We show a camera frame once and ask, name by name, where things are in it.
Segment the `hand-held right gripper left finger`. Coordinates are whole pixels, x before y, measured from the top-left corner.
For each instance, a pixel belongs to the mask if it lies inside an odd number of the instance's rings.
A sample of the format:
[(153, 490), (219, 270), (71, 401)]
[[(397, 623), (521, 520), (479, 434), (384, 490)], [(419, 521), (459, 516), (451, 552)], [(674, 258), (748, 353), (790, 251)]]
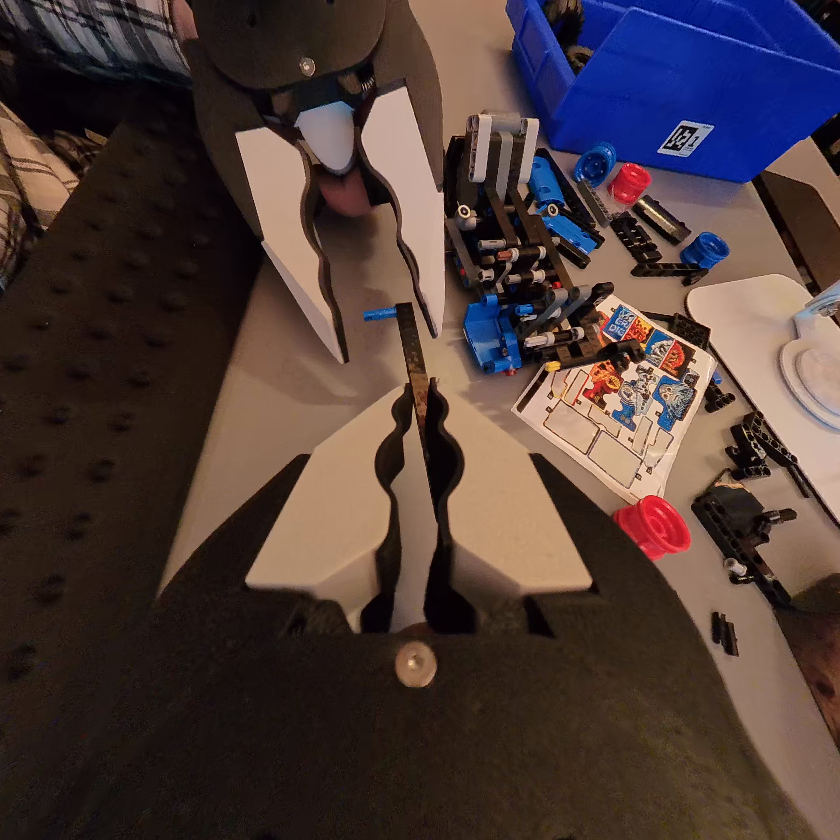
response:
[(254, 590), (394, 590), (401, 541), (394, 478), (411, 392), (395, 388), (312, 451), (247, 573)]

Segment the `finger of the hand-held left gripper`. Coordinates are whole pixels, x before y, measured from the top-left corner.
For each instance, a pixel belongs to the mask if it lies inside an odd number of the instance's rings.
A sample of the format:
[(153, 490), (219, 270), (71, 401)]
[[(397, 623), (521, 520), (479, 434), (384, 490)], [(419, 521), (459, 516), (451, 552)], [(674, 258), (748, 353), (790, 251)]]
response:
[(349, 360), (329, 261), (314, 225), (315, 185), (306, 151), (270, 128), (236, 133), (262, 245), (299, 309), (340, 364)]
[(397, 247), (428, 331), (437, 338), (445, 320), (445, 201), (407, 86), (373, 97), (357, 141), (364, 166), (392, 205)]

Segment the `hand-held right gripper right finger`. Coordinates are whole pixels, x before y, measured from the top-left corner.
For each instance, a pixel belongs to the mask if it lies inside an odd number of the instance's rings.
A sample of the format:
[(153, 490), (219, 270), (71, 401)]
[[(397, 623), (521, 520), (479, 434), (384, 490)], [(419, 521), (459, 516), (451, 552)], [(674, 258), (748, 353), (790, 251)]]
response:
[(427, 474), (438, 568), (454, 592), (583, 592), (592, 576), (531, 454), (431, 380)]

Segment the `long black holed beam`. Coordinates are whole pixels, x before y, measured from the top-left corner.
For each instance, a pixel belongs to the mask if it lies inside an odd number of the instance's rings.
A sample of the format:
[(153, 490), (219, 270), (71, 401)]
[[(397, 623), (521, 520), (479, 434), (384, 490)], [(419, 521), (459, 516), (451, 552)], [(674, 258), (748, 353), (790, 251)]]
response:
[(434, 517), (437, 520), (438, 503), (436, 501), (434, 486), (434, 465), (426, 435), (429, 377), (427, 375), (423, 347), (415, 320), (413, 304), (410, 302), (398, 303), (395, 306), (395, 313), (406, 366), (407, 380), (412, 391), (416, 428), (423, 450), (427, 483), (432, 499)]

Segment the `person's left forearm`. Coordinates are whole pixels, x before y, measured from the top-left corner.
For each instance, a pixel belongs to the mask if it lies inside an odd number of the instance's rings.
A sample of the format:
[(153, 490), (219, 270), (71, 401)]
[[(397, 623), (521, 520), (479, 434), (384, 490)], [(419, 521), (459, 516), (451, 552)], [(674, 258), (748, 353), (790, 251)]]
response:
[(2, 1), (2, 46), (85, 77), (188, 87), (184, 1)]

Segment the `grey desk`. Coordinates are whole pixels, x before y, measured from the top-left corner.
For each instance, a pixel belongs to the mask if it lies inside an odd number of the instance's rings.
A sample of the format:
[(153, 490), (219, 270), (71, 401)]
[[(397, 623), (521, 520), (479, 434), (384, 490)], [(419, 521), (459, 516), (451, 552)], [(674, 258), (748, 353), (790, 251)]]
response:
[[(482, 109), (531, 111), (510, 55), (511, 27), (504, 2), (411, 2), (434, 53), (444, 98), (444, 141), (465, 127), (466, 116)], [(770, 165), (773, 173), (810, 183), (838, 215), (838, 180), (812, 140), (798, 143)], [(722, 236), (731, 256), (706, 283), (779, 273), (798, 279), (762, 201), (751, 185), (654, 171), (653, 194), (692, 231)], [(186, 558), (244, 501), (294, 455), (345, 425), (357, 413), (401, 384), (405, 367), (393, 322), (364, 323), (363, 310), (413, 300), (411, 281), (393, 240), (389, 206), (362, 219), (324, 214), (318, 223), (350, 348), (350, 363), (337, 364), (302, 319), (290, 293), (266, 269), (260, 273), (238, 335), (223, 390), (209, 429), (182, 523), (164, 573), (168, 580)], [(587, 276), (606, 273), (620, 298), (645, 310), (683, 310), (687, 290), (673, 280), (628, 276), (628, 254), (613, 236), (600, 248)], [(429, 372), (445, 389), (457, 391), (529, 448), (552, 460), (603, 510), (619, 498), (547, 443), (510, 409), (524, 388), (523, 372), (511, 377), (474, 372), (460, 331), (468, 302), (454, 278), (447, 278), (446, 332), (429, 339), (421, 329)], [(712, 610), (730, 617), (737, 630), (740, 657), (712, 649), (738, 712), (762, 749), (787, 744), (783, 752), (806, 754), (827, 747), (837, 758), (832, 737), (795, 664), (781, 630), (754, 587), (728, 582), (719, 552), (697, 520), (690, 503), (726, 463), (728, 428), (748, 410), (738, 394), (726, 411), (700, 415), (689, 428), (667, 484), (667, 499), (692, 527), (691, 551), (659, 566), (696, 621), (706, 625)], [(398, 591), (398, 622), (420, 616), (427, 552), (433, 546), (434, 518), (422, 465), (417, 463), (413, 432), (406, 470), (395, 485), (406, 559)], [(794, 508), (799, 517), (774, 531), (765, 556), (792, 594), (838, 568), (838, 529), (815, 500), (802, 498), (789, 476), (775, 470), (756, 482), (753, 492), (767, 508)]]

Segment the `person's left hand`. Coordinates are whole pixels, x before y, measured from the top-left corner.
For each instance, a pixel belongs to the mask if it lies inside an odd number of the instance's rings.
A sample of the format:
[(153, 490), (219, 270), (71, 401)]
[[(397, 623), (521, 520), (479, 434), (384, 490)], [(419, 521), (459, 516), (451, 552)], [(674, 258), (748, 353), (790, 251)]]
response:
[(372, 210), (360, 169), (342, 175), (322, 170), (317, 176), (318, 187), (325, 203), (345, 217), (362, 217)]

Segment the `printed sticker sheet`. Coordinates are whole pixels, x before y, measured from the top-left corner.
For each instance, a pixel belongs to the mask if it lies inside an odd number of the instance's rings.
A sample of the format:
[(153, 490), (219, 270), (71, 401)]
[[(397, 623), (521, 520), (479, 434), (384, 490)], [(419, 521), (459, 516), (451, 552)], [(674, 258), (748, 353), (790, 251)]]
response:
[(638, 341), (643, 359), (622, 373), (606, 362), (541, 369), (511, 411), (625, 501), (663, 497), (717, 363), (615, 295), (595, 325), (604, 345)]

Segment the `red wheel hub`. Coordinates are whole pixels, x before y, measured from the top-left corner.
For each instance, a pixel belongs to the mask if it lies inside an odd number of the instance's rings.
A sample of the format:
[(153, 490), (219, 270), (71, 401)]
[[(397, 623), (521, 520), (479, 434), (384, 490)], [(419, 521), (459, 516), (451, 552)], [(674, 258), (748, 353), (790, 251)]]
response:
[(607, 187), (614, 202), (632, 206), (644, 196), (652, 183), (651, 174), (641, 165), (625, 163)]
[(647, 496), (615, 511), (612, 519), (653, 562), (684, 553), (691, 546), (686, 521), (664, 498)]

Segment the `partly built toy truck chassis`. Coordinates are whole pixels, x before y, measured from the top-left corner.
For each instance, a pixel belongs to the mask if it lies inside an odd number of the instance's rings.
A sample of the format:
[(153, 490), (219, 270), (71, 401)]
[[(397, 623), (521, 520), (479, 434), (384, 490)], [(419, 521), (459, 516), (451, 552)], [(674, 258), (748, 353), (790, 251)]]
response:
[(603, 339), (599, 306), (609, 282), (576, 285), (603, 244), (595, 220), (550, 152), (539, 121), (483, 111), (451, 138), (444, 162), (446, 255), (477, 296), (463, 329), (479, 368), (512, 375), (603, 364), (621, 375), (644, 360), (639, 339)]

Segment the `blue wheel hub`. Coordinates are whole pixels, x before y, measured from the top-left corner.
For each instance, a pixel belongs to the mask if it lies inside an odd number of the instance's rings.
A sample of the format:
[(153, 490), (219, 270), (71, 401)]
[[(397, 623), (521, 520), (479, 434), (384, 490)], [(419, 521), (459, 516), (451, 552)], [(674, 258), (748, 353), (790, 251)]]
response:
[(576, 183), (586, 181), (592, 187), (604, 183), (616, 165), (616, 149), (611, 143), (600, 141), (582, 153), (574, 165), (573, 178)]
[(679, 261), (711, 270), (729, 256), (730, 248), (724, 239), (711, 232), (702, 232), (680, 251)]

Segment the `dark grey toy beam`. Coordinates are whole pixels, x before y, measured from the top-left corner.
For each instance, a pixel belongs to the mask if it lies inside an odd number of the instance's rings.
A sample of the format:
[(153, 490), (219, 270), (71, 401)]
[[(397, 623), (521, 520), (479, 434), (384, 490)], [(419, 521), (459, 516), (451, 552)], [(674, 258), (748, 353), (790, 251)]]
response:
[(587, 206), (598, 228), (610, 227), (614, 218), (596, 188), (585, 178), (577, 182), (577, 187), (584, 204)]

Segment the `black toy panel piece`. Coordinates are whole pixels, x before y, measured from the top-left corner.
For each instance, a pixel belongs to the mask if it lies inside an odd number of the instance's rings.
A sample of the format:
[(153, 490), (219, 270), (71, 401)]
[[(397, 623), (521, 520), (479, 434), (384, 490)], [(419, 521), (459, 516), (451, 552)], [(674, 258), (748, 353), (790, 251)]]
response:
[(773, 608), (789, 611), (791, 595), (760, 554), (770, 542), (771, 531), (797, 519), (791, 508), (766, 509), (730, 470), (724, 470), (691, 503), (691, 510), (725, 558), (735, 558), (749, 568), (749, 577), (732, 585), (755, 585)]

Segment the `black perforated board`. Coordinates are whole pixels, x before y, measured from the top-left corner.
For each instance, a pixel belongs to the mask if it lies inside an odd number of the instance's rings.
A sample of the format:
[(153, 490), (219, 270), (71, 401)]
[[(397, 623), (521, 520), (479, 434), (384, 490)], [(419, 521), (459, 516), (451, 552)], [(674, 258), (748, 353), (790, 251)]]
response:
[(109, 717), (260, 254), (194, 121), (137, 113), (2, 300), (2, 838)]

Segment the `cluster of black toy beams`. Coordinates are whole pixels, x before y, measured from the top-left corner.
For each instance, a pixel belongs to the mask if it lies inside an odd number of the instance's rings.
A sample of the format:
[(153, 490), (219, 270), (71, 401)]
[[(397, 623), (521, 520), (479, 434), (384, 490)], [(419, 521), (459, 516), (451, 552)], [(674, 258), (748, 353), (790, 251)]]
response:
[(799, 459), (782, 443), (764, 415), (752, 411), (730, 427), (733, 445), (725, 452), (731, 461), (730, 473), (736, 481), (770, 476), (770, 464), (783, 468), (803, 498), (811, 498)]

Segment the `person's plaid shirt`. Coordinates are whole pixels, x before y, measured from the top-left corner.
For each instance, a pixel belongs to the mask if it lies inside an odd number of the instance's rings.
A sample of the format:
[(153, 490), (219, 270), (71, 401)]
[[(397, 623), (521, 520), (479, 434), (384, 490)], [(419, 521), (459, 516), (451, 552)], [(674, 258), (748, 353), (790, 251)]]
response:
[(1, 292), (14, 281), (108, 140), (35, 133), (1, 105)]

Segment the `black rounded toy piece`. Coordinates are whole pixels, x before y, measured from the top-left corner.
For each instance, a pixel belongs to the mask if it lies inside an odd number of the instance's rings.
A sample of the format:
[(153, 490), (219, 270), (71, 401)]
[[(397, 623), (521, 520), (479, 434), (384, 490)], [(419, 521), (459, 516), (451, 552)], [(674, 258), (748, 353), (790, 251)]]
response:
[(684, 222), (647, 193), (635, 202), (632, 209), (647, 226), (673, 246), (681, 245), (691, 236), (691, 230)]

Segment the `black studded toy plate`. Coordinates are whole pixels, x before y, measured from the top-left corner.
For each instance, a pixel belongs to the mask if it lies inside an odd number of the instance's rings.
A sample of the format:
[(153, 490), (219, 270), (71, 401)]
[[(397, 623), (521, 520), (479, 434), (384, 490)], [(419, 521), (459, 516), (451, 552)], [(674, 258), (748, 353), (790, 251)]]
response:
[(665, 325), (667, 330), (677, 338), (701, 350), (709, 349), (711, 329), (693, 318), (678, 312), (665, 315), (653, 311), (642, 311), (642, 314), (646, 319), (654, 320)]

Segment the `blue plastic object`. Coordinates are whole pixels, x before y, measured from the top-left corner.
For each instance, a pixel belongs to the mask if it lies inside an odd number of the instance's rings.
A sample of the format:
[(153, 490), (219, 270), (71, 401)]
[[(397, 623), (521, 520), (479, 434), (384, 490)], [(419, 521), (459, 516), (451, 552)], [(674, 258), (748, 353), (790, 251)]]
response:
[(838, 42), (788, 1), (583, 2), (572, 70), (543, 2), (511, 51), (549, 147), (745, 183), (838, 113)]

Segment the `short black toy beam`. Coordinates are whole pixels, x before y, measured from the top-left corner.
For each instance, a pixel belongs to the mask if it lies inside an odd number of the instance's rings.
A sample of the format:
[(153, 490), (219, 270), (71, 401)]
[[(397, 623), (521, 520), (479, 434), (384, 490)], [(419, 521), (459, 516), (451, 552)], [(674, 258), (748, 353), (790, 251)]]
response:
[(637, 262), (631, 269), (631, 277), (636, 278), (679, 278), (684, 287), (696, 285), (709, 273), (708, 268), (689, 263), (651, 263)]

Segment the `white instruction stand base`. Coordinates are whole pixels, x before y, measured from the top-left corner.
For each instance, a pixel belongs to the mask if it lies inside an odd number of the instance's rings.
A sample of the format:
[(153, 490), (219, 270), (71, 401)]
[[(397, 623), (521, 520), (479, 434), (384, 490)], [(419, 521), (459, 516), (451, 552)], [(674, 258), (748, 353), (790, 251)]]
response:
[(773, 274), (696, 287), (690, 316), (750, 405), (793, 454), (839, 522), (839, 283), (812, 296)]

